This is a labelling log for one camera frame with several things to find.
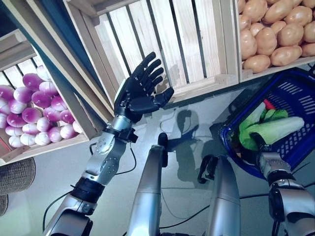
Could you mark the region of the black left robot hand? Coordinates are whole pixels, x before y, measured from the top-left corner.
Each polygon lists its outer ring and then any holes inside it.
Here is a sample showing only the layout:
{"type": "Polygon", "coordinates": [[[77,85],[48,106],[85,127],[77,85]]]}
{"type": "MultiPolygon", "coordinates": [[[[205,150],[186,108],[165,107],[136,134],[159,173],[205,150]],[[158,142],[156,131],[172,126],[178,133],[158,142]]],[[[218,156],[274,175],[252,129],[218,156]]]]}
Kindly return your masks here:
{"type": "Polygon", "coordinates": [[[161,60],[156,58],[155,52],[149,53],[120,87],[114,102],[114,114],[137,123],[144,114],[164,107],[174,89],[169,87],[154,94],[155,87],[163,81],[163,72],[161,60]]]}

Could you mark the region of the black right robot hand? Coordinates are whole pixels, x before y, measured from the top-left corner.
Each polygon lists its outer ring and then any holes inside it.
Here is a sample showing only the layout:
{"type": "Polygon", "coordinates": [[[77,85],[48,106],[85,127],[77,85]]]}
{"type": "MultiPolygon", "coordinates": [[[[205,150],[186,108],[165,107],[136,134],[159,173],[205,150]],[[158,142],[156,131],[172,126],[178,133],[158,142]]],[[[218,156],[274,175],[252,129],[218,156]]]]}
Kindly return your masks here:
{"type": "Polygon", "coordinates": [[[260,152],[272,152],[272,146],[267,144],[259,133],[253,132],[250,137],[254,139],[260,152]]]}

